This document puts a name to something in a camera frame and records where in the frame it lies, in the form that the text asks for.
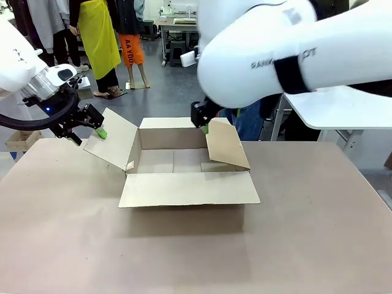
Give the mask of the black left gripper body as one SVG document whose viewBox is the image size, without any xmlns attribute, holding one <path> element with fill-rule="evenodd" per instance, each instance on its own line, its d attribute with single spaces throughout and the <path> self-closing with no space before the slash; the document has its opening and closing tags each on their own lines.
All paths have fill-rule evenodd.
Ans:
<svg viewBox="0 0 392 294">
<path fill-rule="evenodd" d="M 37 95 L 26 97 L 23 102 L 27 107 L 37 106 L 48 117 L 36 121 L 28 121 L 23 124 L 23 130 L 50 129 L 56 136 L 56 126 L 64 121 L 72 121 L 75 127 L 81 126 L 77 122 L 77 111 L 81 109 L 76 90 L 69 87 L 60 87 L 47 100 L 40 100 Z"/>
</svg>

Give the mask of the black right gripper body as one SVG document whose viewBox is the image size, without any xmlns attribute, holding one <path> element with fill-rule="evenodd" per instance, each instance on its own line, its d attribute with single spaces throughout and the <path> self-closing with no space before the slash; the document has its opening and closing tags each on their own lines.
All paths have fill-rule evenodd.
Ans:
<svg viewBox="0 0 392 294">
<path fill-rule="evenodd" d="M 221 106 L 215 104 L 210 99 L 204 99 L 202 102 L 192 102 L 190 106 L 190 119 L 196 128 L 201 128 L 209 124 L 221 111 Z"/>
</svg>

